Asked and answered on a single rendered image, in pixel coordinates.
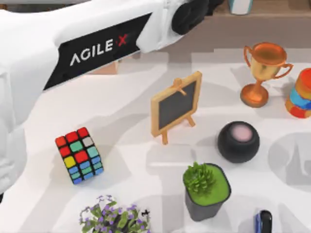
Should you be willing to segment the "wooden shelf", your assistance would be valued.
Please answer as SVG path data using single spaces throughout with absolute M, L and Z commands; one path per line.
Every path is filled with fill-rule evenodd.
M 289 62 L 311 65 L 309 1 L 254 0 L 251 13 L 245 16 L 230 15 L 224 3 L 179 42 L 158 52 L 137 53 L 99 73 L 136 73 L 165 63 L 168 69 L 186 74 L 209 65 L 243 63 L 243 47 L 259 42 L 279 44 Z

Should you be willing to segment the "stack of coloured rings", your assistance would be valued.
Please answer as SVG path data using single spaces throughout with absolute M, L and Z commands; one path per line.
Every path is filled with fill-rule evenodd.
M 311 117 L 311 68 L 300 72 L 285 102 L 285 107 L 294 117 Z

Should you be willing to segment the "purple flowering plant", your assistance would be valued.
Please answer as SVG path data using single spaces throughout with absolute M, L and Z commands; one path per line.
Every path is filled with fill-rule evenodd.
M 148 209 L 120 206 L 111 195 L 99 196 L 97 201 L 80 212 L 81 233 L 152 233 Z

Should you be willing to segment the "green plant in grey pot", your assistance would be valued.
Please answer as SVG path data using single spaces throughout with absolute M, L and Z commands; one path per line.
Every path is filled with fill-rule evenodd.
M 215 217 L 231 195 L 223 169 L 213 163 L 194 162 L 183 174 L 185 204 L 193 221 Z

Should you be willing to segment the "black round speaker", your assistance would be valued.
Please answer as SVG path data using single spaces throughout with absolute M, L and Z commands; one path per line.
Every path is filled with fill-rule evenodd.
M 257 130 L 244 121 L 232 121 L 226 124 L 217 137 L 220 155 L 231 163 L 245 163 L 258 152 L 260 137 Z

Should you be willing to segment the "wooden framed blackboard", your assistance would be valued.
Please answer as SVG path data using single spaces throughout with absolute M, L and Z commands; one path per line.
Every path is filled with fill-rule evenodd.
M 198 108 L 202 73 L 199 71 L 181 79 L 157 93 L 151 99 L 151 134 L 162 136 L 162 144 L 168 144 L 168 130 L 187 120 L 195 126 L 192 115 Z

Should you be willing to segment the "white and teal cup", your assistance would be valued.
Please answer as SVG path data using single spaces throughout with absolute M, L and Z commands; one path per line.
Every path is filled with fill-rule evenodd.
M 253 0 L 228 0 L 230 13 L 233 15 L 247 15 L 250 13 Z

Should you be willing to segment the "multicoloured puzzle cube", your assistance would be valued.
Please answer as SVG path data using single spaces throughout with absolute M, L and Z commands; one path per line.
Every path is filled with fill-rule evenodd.
M 60 136 L 55 143 L 74 185 L 103 173 L 101 156 L 87 128 Z

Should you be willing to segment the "blue and black stapler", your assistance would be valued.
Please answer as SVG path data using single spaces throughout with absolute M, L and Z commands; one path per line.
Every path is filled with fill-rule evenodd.
M 272 214 L 268 210 L 260 210 L 255 215 L 255 233 L 272 233 Z

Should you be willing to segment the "copper and gold trophy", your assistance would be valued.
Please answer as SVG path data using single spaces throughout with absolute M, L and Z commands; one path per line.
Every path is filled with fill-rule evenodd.
M 268 102 L 269 93 L 262 83 L 288 75 L 293 65 L 286 63 L 285 49 L 271 42 L 261 42 L 253 47 L 245 46 L 243 55 L 256 82 L 244 86 L 240 98 L 250 107 L 263 107 Z

